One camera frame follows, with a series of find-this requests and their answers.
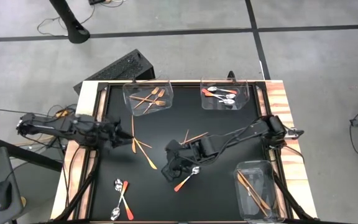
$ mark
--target spoon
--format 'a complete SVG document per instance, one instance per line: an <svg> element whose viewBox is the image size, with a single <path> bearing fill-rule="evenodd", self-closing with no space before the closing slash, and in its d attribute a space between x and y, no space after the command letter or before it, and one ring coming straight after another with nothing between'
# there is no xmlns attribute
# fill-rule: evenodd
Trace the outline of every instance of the spoon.
<svg viewBox="0 0 358 224"><path fill-rule="evenodd" d="M183 186L183 184L186 183L186 181L187 181L192 175L198 174L199 172L200 172L200 167L193 167L193 169L191 170L191 174L190 174L188 177L186 177L186 179L183 180L180 184L178 184L178 185L174 188L174 190L175 190L176 192L178 192L178 190Z"/></svg>
<svg viewBox="0 0 358 224"><path fill-rule="evenodd" d="M208 91L217 91L217 90L219 90L219 91L225 91L225 92L227 92L227 93L237 94L237 91L235 91L235 90L223 90L223 89L217 88L216 86L208 87Z"/></svg>
<svg viewBox="0 0 358 224"><path fill-rule="evenodd" d="M234 100L232 99L223 99L223 100L219 100L220 103L224 103L226 105L233 105L234 103L236 103Z"/></svg>
<svg viewBox="0 0 358 224"><path fill-rule="evenodd" d="M207 89L203 89L202 92L205 94L205 96L214 96L220 100L224 100L224 98L221 98L220 96L222 95L216 95L216 94L213 94L211 93L210 91L208 91Z"/></svg>
<svg viewBox="0 0 358 224"><path fill-rule="evenodd" d="M157 97L154 99L153 103L156 102L159 98L161 98L161 97L164 95L164 93L165 93L165 90L162 89L162 90L160 91L160 93L157 95ZM150 109L150 107L151 107L152 105L153 105L152 103L149 104L149 106L146 108L146 110L143 112L143 114L145 114L145 113Z"/></svg>
<svg viewBox="0 0 358 224"><path fill-rule="evenodd" d="M119 205L121 203L121 199L123 199L124 204L125 204L125 209L127 211L127 216L129 220L133 220L134 219L134 215L132 214L131 210L128 207L127 201L124 198L124 193L125 190L128 187L128 181L124 181L124 184L122 184L122 180L120 179L116 179L114 181L114 188L121 193L121 196L119 197L119 201L118 201L118 206L112 210L111 212L111 220L113 220L113 218L115 218L114 220L116 220L120 214L120 209L119 209Z"/></svg>
<svg viewBox="0 0 358 224"><path fill-rule="evenodd" d="M122 181L120 179L116 179L114 181L114 188L117 190L117 191L120 191L122 190ZM119 205L121 204L121 199L122 197L119 197L119 201L118 201L118 205L117 207L115 207L112 211L111 211L111 217L110 219L112 221L115 221L117 220L119 214L120 214L120 209L119 209Z"/></svg>
<svg viewBox="0 0 358 224"><path fill-rule="evenodd" d="M219 95L219 94L211 93L208 90L205 90L205 91L204 90L203 90L203 93L205 93L205 96L220 96L220 97L226 97L227 99L234 99L236 97L236 94L233 94L233 93L229 93L226 95Z"/></svg>
<svg viewBox="0 0 358 224"><path fill-rule="evenodd" d="M145 99L147 100L147 99L149 99L150 96L156 95L156 94L158 93L159 89L160 89L159 87L155 87L155 89L151 92L151 94L150 94L149 96L146 96ZM137 108L138 106L140 106L144 101L145 101L145 100L142 100L140 103L138 103L138 104L134 107L134 109Z"/></svg>

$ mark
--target cable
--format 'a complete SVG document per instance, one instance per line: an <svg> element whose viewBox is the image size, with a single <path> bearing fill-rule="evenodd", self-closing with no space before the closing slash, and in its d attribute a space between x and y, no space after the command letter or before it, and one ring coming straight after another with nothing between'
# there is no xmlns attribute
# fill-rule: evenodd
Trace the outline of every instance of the cable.
<svg viewBox="0 0 358 224"><path fill-rule="evenodd" d="M353 119L350 120L351 123L349 125L349 137L351 139L353 150L358 154L358 151L357 151L356 147L354 146L353 137L352 137L352 121L354 121L357 117L358 117L358 113L354 116Z"/></svg>
<svg viewBox="0 0 358 224"><path fill-rule="evenodd" d="M101 6L104 6L104 7L119 7L119 6L121 6L122 4L124 4L124 1L125 0L121 0L121 1L114 1L114 0L112 0L112 1L110 1L109 3L101 3ZM108 4L110 4L110 3L112 3L112 2L119 2L119 4L117 5L117 6L108 6Z"/></svg>
<svg viewBox="0 0 358 224"><path fill-rule="evenodd" d="M51 33L48 33L48 32L41 32L40 31L40 27L42 26L42 24L45 22L45 21L55 21L55 20L57 20L57 19L59 19L60 18L60 16L59 17L56 17L56 18L50 18L50 19L44 19L40 24L38 24L38 26L37 26L37 31L38 31L38 33L40 33L40 34L42 34L42 35L51 35L52 37L67 37L68 35L53 35L53 34L51 34Z"/></svg>
<svg viewBox="0 0 358 224"><path fill-rule="evenodd" d="M68 166L68 185L67 185L67 195L70 189L70 176L71 176L71 166L73 165L73 161L75 158L75 155L77 154L78 150L80 149L80 146L75 150L73 157L71 158L70 165Z"/></svg>
<svg viewBox="0 0 358 224"><path fill-rule="evenodd" d="M37 140L35 140L35 139L28 138L28 137L26 137L26 136L23 135L23 134L21 134L21 136L22 136L23 138L25 138L25 139L28 139L28 140L30 140L30 141L34 141L34 142L36 142L36 143L38 143L38 144L41 144L41 145L43 145L43 146L48 146L48 147L57 148L57 147L55 147L55 146L49 146L49 145L47 145L47 144L44 144L44 143L42 143L42 142L40 142L40 141L37 141Z"/></svg>
<svg viewBox="0 0 358 224"><path fill-rule="evenodd" d="M197 162L197 161L194 161L193 159L189 159L189 158L184 157L184 156L179 156L179 157L182 158L182 159L186 159L186 160L188 160L188 161L190 161L190 162L192 162L192 163L194 163L194 164L196 164L196 165L198 165L198 166L210 165L210 164L214 163L214 162L218 159L218 157L223 153L223 151L226 149L227 145L230 144L231 141L237 139L238 136L240 136L241 134L243 134L251 125L253 125L253 124L254 124L256 121L258 121L259 119L260 119L260 118L257 118L257 119L255 119L255 120L253 120L253 122L251 122L248 126L246 126L245 128L243 128L241 131L239 131L237 134L235 134L233 137L231 137L229 140L227 140L227 141L223 144L223 146L221 147L221 149L219 150L219 152L218 152L218 154L216 155L216 157L210 158L210 159L212 159L212 160L206 159L206 160L204 160L204 161Z"/></svg>
<svg viewBox="0 0 358 224"><path fill-rule="evenodd" d="M6 176L5 180L7 180L7 178L8 178L11 174L13 174L13 172L14 172L17 168L19 168L19 167L21 167L21 166L23 166L23 165L26 165L26 164L28 164L28 163L29 163L29 162L24 162L24 163L18 165L17 167L13 168L13 170Z"/></svg>
<svg viewBox="0 0 358 224"><path fill-rule="evenodd" d="M5 109L0 109L0 111L11 112L11 113L23 113L23 114L32 113L32 112L26 112L26 111L14 111L14 110L5 110ZM40 115L40 116L46 116L46 117L48 116L48 115L42 114L42 113L33 113L33 114Z"/></svg>
<svg viewBox="0 0 358 224"><path fill-rule="evenodd" d="M70 200L68 198L68 185L67 185L67 178L66 178L66 169L65 169L65 162L63 161L63 176L65 177L65 186L66 186L66 207L68 206L68 201Z"/></svg>
<svg viewBox="0 0 358 224"><path fill-rule="evenodd" d="M50 115L49 115L49 113L51 112L51 110L54 108L54 107L57 107L57 106L59 106L61 109L63 109L63 107L62 106L60 106L60 105L53 105L53 106L51 106L50 108L49 108L49 110L48 110L48 113L47 113L47 116L49 117ZM41 139L41 137L43 136L44 134L41 134L37 139L36 139L36 141L40 141L40 139ZM35 141L34 142L32 142L29 146L33 146L35 144Z"/></svg>
<svg viewBox="0 0 358 224"><path fill-rule="evenodd" d="M302 157L303 163L305 163L305 158L303 157L302 153L298 152L297 150L295 150L294 148L292 148L290 146L284 146L284 147L288 148L289 150L291 150L292 152L294 152L298 156Z"/></svg>

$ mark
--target clear plastic bin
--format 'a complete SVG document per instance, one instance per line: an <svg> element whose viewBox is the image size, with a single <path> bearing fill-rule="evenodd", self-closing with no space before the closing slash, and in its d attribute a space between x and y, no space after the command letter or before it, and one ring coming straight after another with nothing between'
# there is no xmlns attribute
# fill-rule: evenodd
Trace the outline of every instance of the clear plastic bin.
<svg viewBox="0 0 358 224"><path fill-rule="evenodd" d="M206 110L239 110L249 101L247 81L235 78L202 78L201 104Z"/></svg>
<svg viewBox="0 0 358 224"><path fill-rule="evenodd" d="M238 177L241 176L238 171L246 178L247 182L243 180L243 183L247 188L239 181ZM251 223L283 221L283 218L280 218L280 207L275 191L273 167L269 161L240 162L234 171L234 180L240 215L244 220ZM258 195L265 202L267 208L262 205Z"/></svg>
<svg viewBox="0 0 358 224"><path fill-rule="evenodd" d="M134 116L154 113L172 106L173 90L167 77L126 83L122 87L122 92L125 105Z"/></svg>

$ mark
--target wooden chopstick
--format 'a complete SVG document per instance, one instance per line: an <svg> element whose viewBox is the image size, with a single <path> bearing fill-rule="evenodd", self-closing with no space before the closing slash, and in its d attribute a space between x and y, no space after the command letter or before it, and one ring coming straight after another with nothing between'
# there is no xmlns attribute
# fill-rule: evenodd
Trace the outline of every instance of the wooden chopstick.
<svg viewBox="0 0 358 224"><path fill-rule="evenodd" d="M132 152L136 153L136 145L135 145L135 127L134 127L134 115L132 115Z"/></svg>
<svg viewBox="0 0 358 224"><path fill-rule="evenodd" d="M270 207L267 205L267 203L262 199L262 197L256 192L256 190L253 188L253 186L249 183L249 181L246 179L246 177L244 177L244 175L242 175L242 173L237 170L237 172L240 174L240 176L242 177L242 179L246 182L246 184L249 186L249 188L251 188L251 190L256 194L256 196L258 196L258 199L260 200L260 202L262 203L262 206L265 207L266 209L270 210Z"/></svg>
<svg viewBox="0 0 358 224"><path fill-rule="evenodd" d="M135 99L135 100L144 100L146 102L149 102L149 103L156 103L156 102L164 102L164 101L161 101L161 100L149 100L149 99L146 99L146 98L141 98L141 97L137 97L137 96L129 96L131 99Z"/></svg>
<svg viewBox="0 0 358 224"><path fill-rule="evenodd" d="M146 143L142 143L141 141L139 141L139 140L137 140L139 143L141 143L142 145L144 145L144 146L146 146L146 147L149 147L149 148L153 148L153 147L151 147L151 146L149 146L148 144L146 144Z"/></svg>
<svg viewBox="0 0 358 224"><path fill-rule="evenodd" d="M256 205L258 205L259 209L263 212L263 214L268 217L267 213L265 212L264 208L260 205L260 203L258 202L258 200L255 198L254 194L250 192L250 190L247 188L246 183L244 182L244 179L240 176L240 174L237 174L237 179L239 180L239 182L242 184L242 186L244 186L245 189L247 189L247 191L251 194L252 199L254 199L254 202Z"/></svg>
<svg viewBox="0 0 358 224"><path fill-rule="evenodd" d="M189 129L187 129L187 132L186 132L186 135L185 135L185 140L183 140L183 142L186 142L188 134L189 134Z"/></svg>
<svg viewBox="0 0 358 224"><path fill-rule="evenodd" d="M186 143L189 143L189 142L191 142L192 140L195 140L195 139L201 138L201 137L203 137L203 136L204 136L204 135L206 135L206 134L208 134L208 132L206 132L206 133L204 133L204 134L200 134L199 136L193 137L193 138L191 138L191 139L189 139L189 140L187 140L187 141L184 141L184 142L182 142L182 143L180 143L180 144L186 144Z"/></svg>

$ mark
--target silver spoon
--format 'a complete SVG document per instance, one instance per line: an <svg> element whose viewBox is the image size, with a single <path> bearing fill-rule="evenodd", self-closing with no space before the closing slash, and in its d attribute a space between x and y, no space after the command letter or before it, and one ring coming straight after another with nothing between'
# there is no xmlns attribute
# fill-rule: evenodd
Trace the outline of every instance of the silver spoon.
<svg viewBox="0 0 358 224"><path fill-rule="evenodd" d="M114 188L118 191L118 192L121 192L122 190L122 180L120 179L116 179L114 181ZM111 211L111 216L110 216L110 219L112 221L115 221L117 220L117 218L119 217L119 214L120 214L120 209L119 209L119 205L121 204L121 200L122 200L122 197L119 197L119 201L118 201L118 205L116 208L114 208L112 211Z"/></svg>
<svg viewBox="0 0 358 224"><path fill-rule="evenodd" d="M214 96L221 96L221 97L226 97L227 99L234 99L236 97L236 94L233 94L233 93L229 93L229 94L226 94L226 95L214 94Z"/></svg>
<svg viewBox="0 0 358 224"><path fill-rule="evenodd" d="M127 186L128 186L128 182L127 182L127 181L124 181L124 183L122 183L122 180L120 180L120 179L116 179L116 180L114 181L114 188L115 188L118 192L121 193L121 196L119 197L119 201L118 201L118 206L117 206L118 209L116 209L116 208L115 208L115 209L116 209L116 213L117 213L117 211L119 211L119 205L120 205L120 203L121 203L121 200L123 200L123 201L124 201L124 205L125 205L125 210L126 210L126 212L127 212L128 219L129 219L129 220L133 220L133 219L134 219L134 214L133 214L132 211L130 210L130 208L129 208L127 202L125 201L125 197L124 197L124 193L125 193L125 191L126 191Z"/></svg>
<svg viewBox="0 0 358 224"><path fill-rule="evenodd" d="M219 100L220 103L224 103L226 105L233 105L234 103L236 103L234 100L232 99L223 99L223 100Z"/></svg>
<svg viewBox="0 0 358 224"><path fill-rule="evenodd" d="M208 91L217 91L217 90L219 90L219 91L224 91L224 92L226 92L226 93L237 94L237 91L235 91L235 90L223 90L223 89L217 88L216 86L208 87L207 90L208 90Z"/></svg>
<svg viewBox="0 0 358 224"><path fill-rule="evenodd" d="M191 170L191 174L186 177L186 179L184 181L182 181L180 184L178 184L174 190L177 192L182 186L183 184L186 183L186 181L192 176L192 175L195 175L195 174L198 174L200 172L200 167L193 167L192 170Z"/></svg>

